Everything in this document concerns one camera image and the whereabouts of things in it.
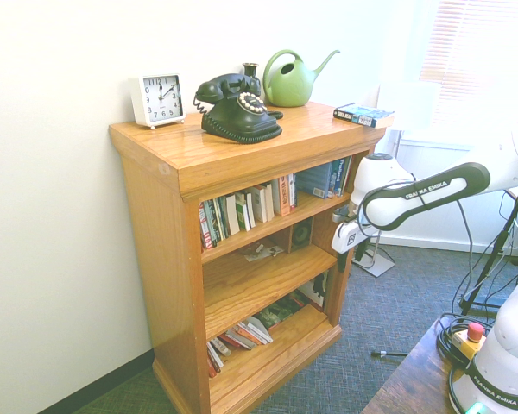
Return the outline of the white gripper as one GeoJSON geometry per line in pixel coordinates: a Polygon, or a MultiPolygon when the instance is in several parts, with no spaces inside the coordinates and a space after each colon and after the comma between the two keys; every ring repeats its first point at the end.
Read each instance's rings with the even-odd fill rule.
{"type": "Polygon", "coordinates": [[[338,253],[338,271],[340,273],[344,273],[347,267],[347,251],[356,246],[354,261],[361,261],[367,248],[367,242],[364,240],[373,234],[372,225],[361,224],[357,220],[343,222],[336,227],[332,238],[332,249],[338,253]]]}

